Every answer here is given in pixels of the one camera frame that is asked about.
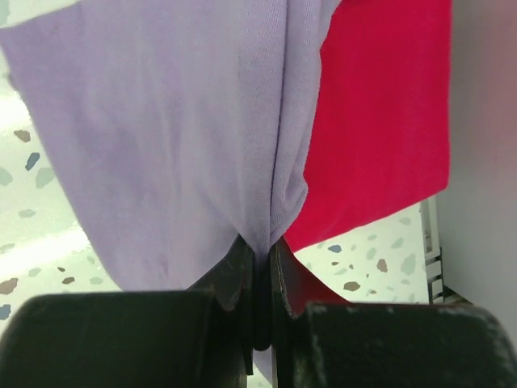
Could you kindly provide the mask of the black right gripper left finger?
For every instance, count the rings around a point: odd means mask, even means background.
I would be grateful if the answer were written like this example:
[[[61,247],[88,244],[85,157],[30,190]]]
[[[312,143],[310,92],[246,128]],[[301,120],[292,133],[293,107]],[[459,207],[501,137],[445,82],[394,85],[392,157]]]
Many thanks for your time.
[[[30,299],[1,339],[2,386],[246,386],[253,259],[238,239],[184,291]]]

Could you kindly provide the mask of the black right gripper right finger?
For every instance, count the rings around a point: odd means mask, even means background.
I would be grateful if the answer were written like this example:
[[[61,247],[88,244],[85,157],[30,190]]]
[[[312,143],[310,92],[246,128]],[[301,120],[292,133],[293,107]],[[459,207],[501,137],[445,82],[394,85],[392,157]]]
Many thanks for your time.
[[[276,387],[513,387],[500,322],[471,305],[360,304],[340,297],[284,241],[271,249]]]

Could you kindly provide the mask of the purple t shirt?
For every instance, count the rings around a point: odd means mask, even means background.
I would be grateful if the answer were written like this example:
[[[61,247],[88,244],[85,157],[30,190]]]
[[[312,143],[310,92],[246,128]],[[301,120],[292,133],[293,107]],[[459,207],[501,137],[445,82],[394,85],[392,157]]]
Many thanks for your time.
[[[252,368],[271,249],[298,217],[336,1],[80,1],[1,30],[14,89],[115,292],[184,291],[252,250]]]

